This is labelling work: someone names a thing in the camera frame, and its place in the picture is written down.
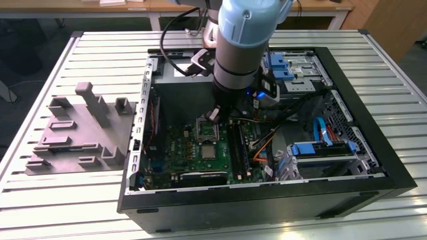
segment ram slot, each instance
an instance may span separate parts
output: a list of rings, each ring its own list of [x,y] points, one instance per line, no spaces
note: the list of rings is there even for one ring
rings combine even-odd
[[[231,123],[227,126],[228,149],[231,156],[232,173],[237,180],[249,176],[249,160],[245,150],[245,142],[241,135],[240,126]]]
[[[241,162],[241,170],[245,176],[251,176],[251,166],[249,166],[249,159],[248,159],[248,151],[247,151],[247,145],[245,145],[245,138],[243,135],[243,130],[240,124],[236,125],[236,134],[239,137],[239,152],[240,152],[240,162]]]

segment metal rail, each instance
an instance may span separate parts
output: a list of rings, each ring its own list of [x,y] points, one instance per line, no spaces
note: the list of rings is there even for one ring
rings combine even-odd
[[[52,96],[75,95],[92,82],[105,102],[137,101],[147,50],[159,48],[159,32],[85,32],[72,38],[0,164],[0,240],[145,239],[398,239],[427,235],[426,97],[371,36],[358,31],[278,31],[272,47],[328,47],[378,125],[415,178],[418,188],[372,203],[344,218],[243,226],[149,236],[116,213],[123,171],[27,176],[27,157],[40,140]],[[167,34],[168,48],[201,47],[201,37]]]

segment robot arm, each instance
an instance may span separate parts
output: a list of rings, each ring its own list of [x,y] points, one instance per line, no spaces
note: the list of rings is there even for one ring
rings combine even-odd
[[[207,118],[217,122],[228,118],[239,98],[263,74],[260,64],[268,41],[276,25],[286,20],[294,0],[171,1],[209,9],[220,6],[215,57],[203,49],[192,58],[213,74],[215,108]]]

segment blue led light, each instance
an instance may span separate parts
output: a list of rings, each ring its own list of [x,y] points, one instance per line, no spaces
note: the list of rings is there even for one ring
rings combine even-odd
[[[257,98],[260,99],[261,97],[264,97],[265,96],[265,93],[264,92],[260,92],[260,94],[257,94]]]

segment black chassis edge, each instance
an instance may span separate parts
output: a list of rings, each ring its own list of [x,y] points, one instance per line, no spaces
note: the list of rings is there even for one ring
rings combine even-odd
[[[167,52],[197,52],[200,48],[181,48],[167,49]],[[359,196],[375,195],[380,191],[380,197],[394,197],[406,191],[415,188],[418,185],[396,155],[392,146],[368,112],[366,105],[363,104],[360,97],[335,61],[334,56],[327,47],[272,47],[271,50],[287,50],[287,51],[306,51],[315,52],[324,70],[336,86],[336,90],[340,94],[342,100],[350,110],[354,118],[354,124],[359,127],[366,141],[371,147],[375,157],[386,170],[386,177],[367,178],[367,179],[351,179],[336,181],[314,181],[308,183],[295,183],[283,185],[267,185],[261,187],[243,187],[243,188],[213,188],[203,191],[163,191],[153,194],[136,194],[124,195],[125,193],[125,176],[127,165],[124,165],[124,173],[121,180],[121,189],[119,196],[117,212],[124,213],[127,210],[139,209],[149,210],[167,206],[184,206],[184,205],[200,205],[215,204],[235,201],[251,201],[265,200],[274,198],[288,198],[298,196],[312,196],[324,194],[339,193],[359,193]],[[149,54],[157,54],[157,49],[148,50]],[[368,202],[375,199],[366,199],[360,202],[360,206],[366,206]],[[342,213],[351,213],[360,208],[348,205],[347,210],[342,210]]]

